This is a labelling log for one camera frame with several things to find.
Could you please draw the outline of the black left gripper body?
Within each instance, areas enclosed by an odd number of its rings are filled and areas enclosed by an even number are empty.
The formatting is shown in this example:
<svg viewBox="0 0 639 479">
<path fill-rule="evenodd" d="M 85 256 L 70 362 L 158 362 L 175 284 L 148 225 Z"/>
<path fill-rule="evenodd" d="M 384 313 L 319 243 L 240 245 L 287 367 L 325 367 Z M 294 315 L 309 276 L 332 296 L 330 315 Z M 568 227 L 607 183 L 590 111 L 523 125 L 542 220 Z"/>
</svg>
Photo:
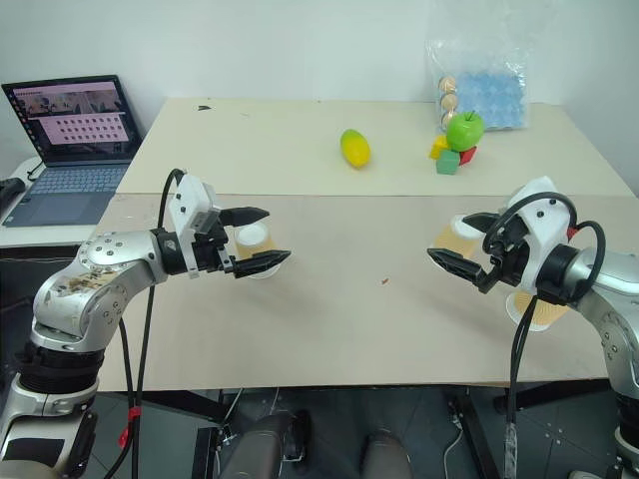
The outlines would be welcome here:
<svg viewBox="0 0 639 479">
<path fill-rule="evenodd" d="M 193 253 L 199 271 L 234 271 L 234 260 L 229 255 L 226 244 L 229 238 L 225 227 L 234 224 L 232 212 L 199 213 L 193 219 Z"/>
</svg>

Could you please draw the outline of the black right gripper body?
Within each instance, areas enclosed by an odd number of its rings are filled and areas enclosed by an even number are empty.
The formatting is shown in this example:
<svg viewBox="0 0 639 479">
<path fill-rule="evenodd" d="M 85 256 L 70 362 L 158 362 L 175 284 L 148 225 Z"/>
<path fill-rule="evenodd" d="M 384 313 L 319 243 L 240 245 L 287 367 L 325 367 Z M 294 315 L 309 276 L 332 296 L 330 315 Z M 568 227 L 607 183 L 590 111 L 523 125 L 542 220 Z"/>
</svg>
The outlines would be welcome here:
<svg viewBox="0 0 639 479">
<path fill-rule="evenodd" d="M 490 256 L 492 270 L 478 285 L 482 293 L 488 293 L 498 282 L 517 286 L 528 262 L 529 246 L 524 240 L 528 227 L 522 219 L 511 219 L 496 233 L 485 233 L 482 249 Z"/>
</svg>

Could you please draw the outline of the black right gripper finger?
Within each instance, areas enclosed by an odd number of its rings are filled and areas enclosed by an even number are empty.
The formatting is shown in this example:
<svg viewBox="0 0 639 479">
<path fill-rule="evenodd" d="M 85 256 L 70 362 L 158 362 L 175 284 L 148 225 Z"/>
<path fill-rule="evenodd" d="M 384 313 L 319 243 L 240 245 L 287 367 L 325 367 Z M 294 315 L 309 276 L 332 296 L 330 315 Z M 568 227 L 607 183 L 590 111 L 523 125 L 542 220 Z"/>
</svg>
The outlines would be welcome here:
<svg viewBox="0 0 639 479">
<path fill-rule="evenodd" d="M 488 233 L 502 225 L 501 215 L 496 213 L 476 213 L 463 217 L 461 221 L 481 233 Z"/>
<path fill-rule="evenodd" d="M 430 247 L 426 252 L 440 268 L 474 285 L 479 285 L 487 277 L 480 264 L 465 258 L 458 252 L 436 247 Z"/>
</svg>

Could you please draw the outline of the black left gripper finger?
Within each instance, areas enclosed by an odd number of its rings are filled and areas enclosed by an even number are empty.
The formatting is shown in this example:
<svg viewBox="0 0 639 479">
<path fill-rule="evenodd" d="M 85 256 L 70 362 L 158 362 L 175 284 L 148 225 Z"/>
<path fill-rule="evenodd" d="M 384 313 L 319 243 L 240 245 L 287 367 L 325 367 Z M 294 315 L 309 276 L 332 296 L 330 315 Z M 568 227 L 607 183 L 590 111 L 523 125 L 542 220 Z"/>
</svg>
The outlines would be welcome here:
<svg viewBox="0 0 639 479">
<path fill-rule="evenodd" d="M 232 273 L 235 278 L 241 278 L 267 272 L 279 266 L 291 253 L 290 250 L 270 249 L 245 259 L 234 259 Z"/>
<path fill-rule="evenodd" d="M 220 211 L 219 220 L 224 227 L 243 227 L 258 222 L 270 213 L 255 207 L 240 207 Z"/>
</svg>

